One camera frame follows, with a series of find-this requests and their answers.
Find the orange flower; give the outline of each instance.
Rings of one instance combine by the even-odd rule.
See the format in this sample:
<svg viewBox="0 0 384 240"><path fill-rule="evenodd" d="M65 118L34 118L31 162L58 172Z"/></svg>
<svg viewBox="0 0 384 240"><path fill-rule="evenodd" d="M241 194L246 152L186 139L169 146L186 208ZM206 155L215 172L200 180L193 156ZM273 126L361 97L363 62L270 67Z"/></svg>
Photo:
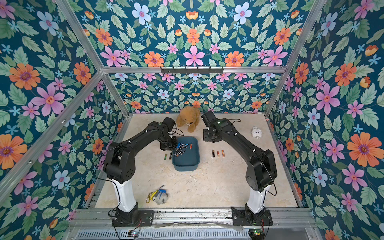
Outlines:
<svg viewBox="0 0 384 240"><path fill-rule="evenodd" d="M99 42L102 44L108 46L112 45L113 38L111 37L111 34L104 29L96 29L96 37L99 39Z"/></svg>
<svg viewBox="0 0 384 240"><path fill-rule="evenodd" d="M192 103L192 106L193 106L194 108L199 108L199 107L201 107L201 103L200 103L199 101L194 101L194 102Z"/></svg>
<svg viewBox="0 0 384 240"><path fill-rule="evenodd" d="M103 147L104 147L103 141L100 138L96 139L95 143L93 144L92 152L95 154L99 154L103 149Z"/></svg>
<svg viewBox="0 0 384 240"><path fill-rule="evenodd" d="M234 51L233 53L229 53L228 57L225 59L225 63L227 67L240 67L242 63L244 63L244 55L239 53L239 51Z"/></svg>
<svg viewBox="0 0 384 240"><path fill-rule="evenodd" d="M56 227L56 225L57 225L57 221L58 221L57 218L54 219L54 220L49 224L49 228L54 228L54 227Z"/></svg>
<svg viewBox="0 0 384 240"><path fill-rule="evenodd" d="M261 101L256 101L256 102L253 102L252 103L252 108L253 109L258 109L259 107L261 107L263 104Z"/></svg>
<svg viewBox="0 0 384 240"><path fill-rule="evenodd" d="M144 62L148 64L148 67L163 67L164 59L160 54L150 51L149 54L145 54Z"/></svg>
<svg viewBox="0 0 384 240"><path fill-rule="evenodd" d="M39 72L33 70L33 67L29 64L26 66L23 63L18 63L17 68L9 69L11 75L9 78L12 82L16 82L16 87L25 88L25 90L31 90L32 87L37 87L37 83L40 83Z"/></svg>
<svg viewBox="0 0 384 240"><path fill-rule="evenodd" d="M296 10L291 13L291 18L294 19L299 15L300 11Z"/></svg>
<svg viewBox="0 0 384 240"><path fill-rule="evenodd" d="M369 45L369 46L365 49L365 55L366 55L366 56L373 55L375 52L377 52L377 50L379 50L379 48L378 48L376 45Z"/></svg>
<svg viewBox="0 0 384 240"><path fill-rule="evenodd" d="M84 12L85 13L85 15L89 18L89 19L93 19L94 17L93 17L93 13L91 13L90 11L85 11Z"/></svg>
<svg viewBox="0 0 384 240"><path fill-rule="evenodd" d="M296 69L295 78L296 83L301 85L305 80L307 80L307 74L309 73L308 64L302 63L299 67Z"/></svg>
<svg viewBox="0 0 384 240"><path fill-rule="evenodd" d="M86 195L84 196L84 201L87 201L87 200L88 200L88 198L89 198L89 196L91 195L91 192L92 192L92 189L93 189L94 186L95 186L95 184L92 183L92 184L87 188L87 190L85 190Z"/></svg>
<svg viewBox="0 0 384 240"><path fill-rule="evenodd" d="M335 82L338 82L337 85L340 87L344 84L344 86L349 85L349 81L353 81L355 78L355 72L357 71L356 67L353 67L353 63L345 63L337 70L335 77Z"/></svg>
<svg viewBox="0 0 384 240"><path fill-rule="evenodd" d="M175 35L176 35L176 36L181 36L181 34L182 34L181 29L177 29L177 30L175 31Z"/></svg>
<svg viewBox="0 0 384 240"><path fill-rule="evenodd" d="M276 45L283 45L288 42L288 38L291 36L291 30L289 28L282 28L281 31L277 31L274 41Z"/></svg>
<svg viewBox="0 0 384 240"><path fill-rule="evenodd" d="M294 146L292 139L288 138L285 141L285 146L287 147L287 150L291 152L293 150L293 146Z"/></svg>
<svg viewBox="0 0 384 240"><path fill-rule="evenodd" d="M188 42L192 44L192 46L196 45L196 43L200 41L199 37L200 34L194 28L190 29L189 33L187 33Z"/></svg>
<svg viewBox="0 0 384 240"><path fill-rule="evenodd" d="M120 132L121 126L122 126L122 122L120 122L119 125L118 125L118 132Z"/></svg>
<svg viewBox="0 0 384 240"><path fill-rule="evenodd" d="M76 63L74 66L76 68L73 69L73 73L77 75L77 81L81 82L83 85L87 84L87 82L89 82L90 78L92 77L88 66L84 65L84 63Z"/></svg>
<svg viewBox="0 0 384 240"><path fill-rule="evenodd" d="M19 136L14 137L10 134L0 135L0 164L2 169L13 168L13 162L18 162L27 150L26 144Z"/></svg>
<svg viewBox="0 0 384 240"><path fill-rule="evenodd" d="M326 240L340 240L339 236L335 235L335 232L332 230L325 231L325 239Z"/></svg>
<svg viewBox="0 0 384 240"><path fill-rule="evenodd" d="M377 148L381 146L381 142L377 137L371 139L371 135L367 132L362 132L359 135L355 134L351 137L352 142L348 142L348 150L352 152L349 153L349 156L352 160L358 160L358 164L366 167L367 162L371 167L379 165L377 159L384 158L384 150Z"/></svg>
<svg viewBox="0 0 384 240"><path fill-rule="evenodd" d="M136 101L132 101L131 102L131 106L134 108L134 109L141 109L141 103L138 103Z"/></svg>
<svg viewBox="0 0 384 240"><path fill-rule="evenodd" d="M297 195L299 195L300 200L302 200L303 199L303 195L301 194L301 189L299 188L299 185L297 183L295 183L295 188L296 188L296 191L297 191Z"/></svg>
<svg viewBox="0 0 384 240"><path fill-rule="evenodd" d="M212 33L211 33L211 30L209 30L209 29L205 29L204 30L204 35L205 36L210 36Z"/></svg>
<svg viewBox="0 0 384 240"><path fill-rule="evenodd" d="M371 80L369 77L364 77L361 79L360 86L362 86L363 88L369 88L370 85L371 85Z"/></svg>

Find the white plush toy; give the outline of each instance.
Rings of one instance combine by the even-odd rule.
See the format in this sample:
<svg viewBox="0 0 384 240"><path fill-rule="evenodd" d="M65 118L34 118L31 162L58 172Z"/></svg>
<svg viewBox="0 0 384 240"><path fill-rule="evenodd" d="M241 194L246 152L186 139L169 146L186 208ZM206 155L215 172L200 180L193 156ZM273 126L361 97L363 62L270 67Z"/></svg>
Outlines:
<svg viewBox="0 0 384 240"><path fill-rule="evenodd" d="M257 139L260 139L262 137L262 131L257 127L253 127L251 133L252 137L256 137Z"/></svg>

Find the floral wallpaper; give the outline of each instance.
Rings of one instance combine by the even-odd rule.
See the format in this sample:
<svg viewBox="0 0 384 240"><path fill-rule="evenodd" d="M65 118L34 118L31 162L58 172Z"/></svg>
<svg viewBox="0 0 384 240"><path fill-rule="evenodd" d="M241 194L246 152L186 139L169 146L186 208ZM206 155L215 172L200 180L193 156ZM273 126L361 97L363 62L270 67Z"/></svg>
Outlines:
<svg viewBox="0 0 384 240"><path fill-rule="evenodd" d="M85 0L77 16L105 66L281 66L313 2Z"/></svg>
<svg viewBox="0 0 384 240"><path fill-rule="evenodd" d="M384 239L383 7L329 1L270 115L326 240Z"/></svg>
<svg viewBox="0 0 384 240"><path fill-rule="evenodd" d="M85 206L122 118L100 82L0 207L0 239L62 239ZM11 138L0 135L2 143Z"/></svg>
<svg viewBox="0 0 384 240"><path fill-rule="evenodd" d="M0 1L0 180L94 72L55 3Z"/></svg>

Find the small plush toy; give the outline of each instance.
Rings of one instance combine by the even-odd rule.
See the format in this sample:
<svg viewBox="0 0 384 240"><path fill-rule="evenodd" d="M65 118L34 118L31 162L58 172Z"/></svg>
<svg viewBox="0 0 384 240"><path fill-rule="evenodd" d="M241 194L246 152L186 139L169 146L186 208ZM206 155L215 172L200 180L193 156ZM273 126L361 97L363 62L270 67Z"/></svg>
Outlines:
<svg viewBox="0 0 384 240"><path fill-rule="evenodd" d="M252 137L255 137L257 139L260 139L262 137L262 131L257 127L253 127L251 133L252 133Z"/></svg>
<svg viewBox="0 0 384 240"><path fill-rule="evenodd" d="M180 114L177 116L176 124L178 127L182 127L187 124L188 132L193 132L200 121L200 111L197 108L185 107L181 109Z"/></svg>

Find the metal frame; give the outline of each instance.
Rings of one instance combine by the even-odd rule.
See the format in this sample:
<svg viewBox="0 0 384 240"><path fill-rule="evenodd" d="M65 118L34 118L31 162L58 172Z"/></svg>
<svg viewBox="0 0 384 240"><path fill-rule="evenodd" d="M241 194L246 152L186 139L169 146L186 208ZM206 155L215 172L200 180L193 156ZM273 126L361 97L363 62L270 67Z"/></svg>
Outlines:
<svg viewBox="0 0 384 240"><path fill-rule="evenodd" d="M314 2L314 4L312 5L312 8L308 14L308 17L305 20L305 23L303 25L303 30L301 31L301 34L297 39L297 42L293 47L293 50L288 58L287 65L286 65L287 71L283 73L283 75L280 77L279 82L277 83L276 88L269 100L268 107L265 111L266 116L269 116L273 106L277 102L277 99L279 98L279 94L284 87L285 81L288 79L289 75L291 74L293 66L295 65L296 60L298 59L299 54L301 53L301 50L303 49L304 44L307 41L308 36L311 33L314 27L314 24L321 13L321 9L324 7L326 2L327 0L316 0L316 2Z"/></svg>

